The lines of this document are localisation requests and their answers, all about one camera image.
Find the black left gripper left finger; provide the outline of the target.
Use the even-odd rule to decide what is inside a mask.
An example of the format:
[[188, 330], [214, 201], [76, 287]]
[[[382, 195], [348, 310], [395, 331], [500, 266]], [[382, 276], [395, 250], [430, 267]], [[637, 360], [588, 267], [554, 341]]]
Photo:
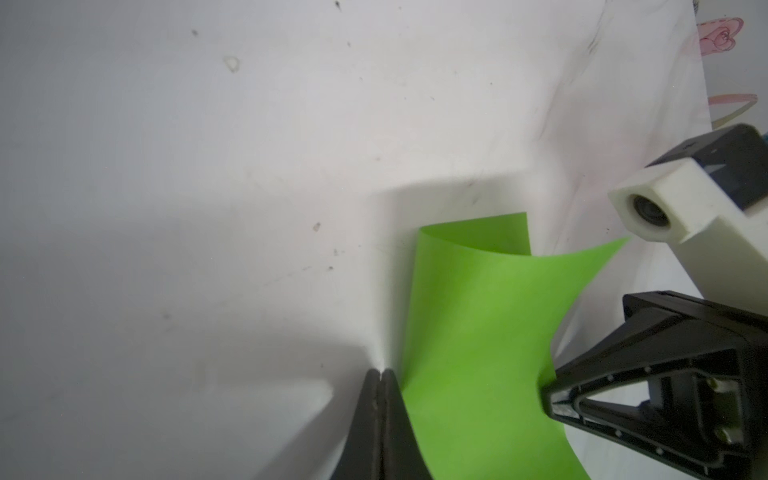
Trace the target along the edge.
[[331, 480], [377, 480], [381, 477], [380, 383], [378, 370], [366, 372]]

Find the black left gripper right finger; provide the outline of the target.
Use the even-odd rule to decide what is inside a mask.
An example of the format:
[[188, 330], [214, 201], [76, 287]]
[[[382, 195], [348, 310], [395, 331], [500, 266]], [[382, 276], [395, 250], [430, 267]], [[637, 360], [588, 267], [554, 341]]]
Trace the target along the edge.
[[395, 372], [381, 376], [381, 478], [432, 480], [416, 440]]

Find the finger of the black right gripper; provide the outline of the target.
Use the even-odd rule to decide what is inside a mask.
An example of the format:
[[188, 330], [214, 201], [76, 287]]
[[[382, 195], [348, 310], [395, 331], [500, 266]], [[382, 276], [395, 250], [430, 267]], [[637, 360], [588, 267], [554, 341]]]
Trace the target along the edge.
[[697, 479], [767, 476], [767, 318], [672, 291], [557, 369], [548, 417]]

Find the green square paper sheet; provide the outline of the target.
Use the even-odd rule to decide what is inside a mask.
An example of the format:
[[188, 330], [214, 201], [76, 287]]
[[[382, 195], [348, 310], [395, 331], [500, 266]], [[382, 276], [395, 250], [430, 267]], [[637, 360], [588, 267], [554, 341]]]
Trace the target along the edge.
[[419, 230], [400, 386], [433, 478], [586, 477], [540, 390], [559, 325], [622, 246], [535, 256], [523, 213]]

